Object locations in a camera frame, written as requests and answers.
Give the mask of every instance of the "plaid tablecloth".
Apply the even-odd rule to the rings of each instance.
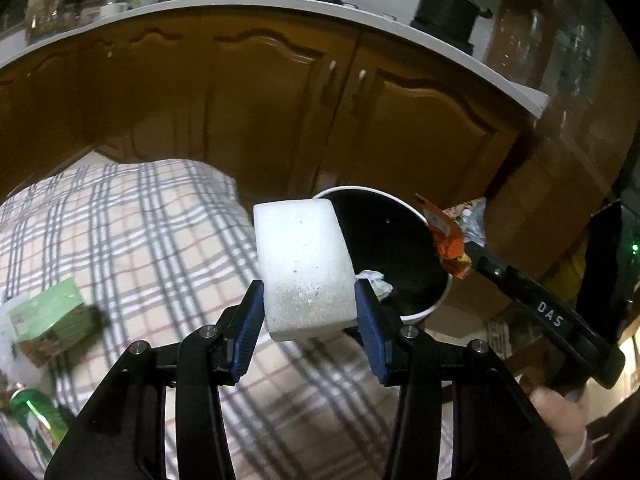
[[[109,319],[46,373],[56,403],[77,414],[132,341],[179,341],[239,302],[258,277],[254,230],[234,181],[206,164],[85,166],[0,206],[0,292],[34,296],[70,276],[86,304]],[[173,479],[174,392],[167,397]],[[238,479],[382,472],[398,391],[378,384],[362,350],[341,333],[274,343],[263,327],[247,375],[221,397]],[[24,431],[4,416],[0,431],[41,478],[46,464]]]

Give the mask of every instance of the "white block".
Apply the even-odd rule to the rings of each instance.
[[[355,325],[355,275],[331,202],[258,204],[254,221],[271,338],[305,339]]]

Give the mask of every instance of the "finger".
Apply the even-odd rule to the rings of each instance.
[[[584,434],[586,414],[574,402],[548,388],[536,388],[529,396],[540,417],[557,435]]]

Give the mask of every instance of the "white countertop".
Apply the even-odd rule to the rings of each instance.
[[[315,14],[323,14],[325,16],[331,16],[333,18],[339,18],[347,20],[353,23],[359,23],[361,25],[367,25],[368,27],[382,30],[390,34],[394,34],[405,40],[409,40],[415,44],[428,48],[442,56],[450,59],[459,65],[465,67],[471,72],[479,75],[489,83],[493,84],[496,88],[507,94],[514,99],[518,104],[529,111],[534,117],[540,118],[543,111],[548,104],[548,96],[537,90],[522,87],[521,85],[515,85],[505,79],[503,76],[482,64],[477,59],[468,56],[461,50],[456,49],[444,41],[438,40],[429,34],[421,32],[409,25],[403,25],[402,23],[395,22],[392,19],[385,18],[364,10],[354,9],[348,6],[340,6],[336,4],[329,4],[325,2],[318,2],[315,0],[175,0],[173,2],[163,2],[159,4],[153,4],[146,7],[140,7],[138,9],[126,10],[114,16],[97,20],[96,22],[87,25],[85,27],[75,28],[66,32],[61,32],[50,38],[38,41],[35,44],[27,46],[26,48],[15,52],[9,57],[0,60],[0,70],[11,62],[21,58],[22,56],[38,50],[48,44],[55,43],[56,41],[75,36],[76,34],[82,34],[88,30],[92,30],[108,23],[117,22],[119,20],[126,20],[134,16],[141,16],[143,14],[151,14],[152,12],[159,12],[169,9],[181,9],[187,7],[203,7],[203,6],[254,6],[254,7],[274,7],[277,9],[295,9],[305,12],[312,12]]]

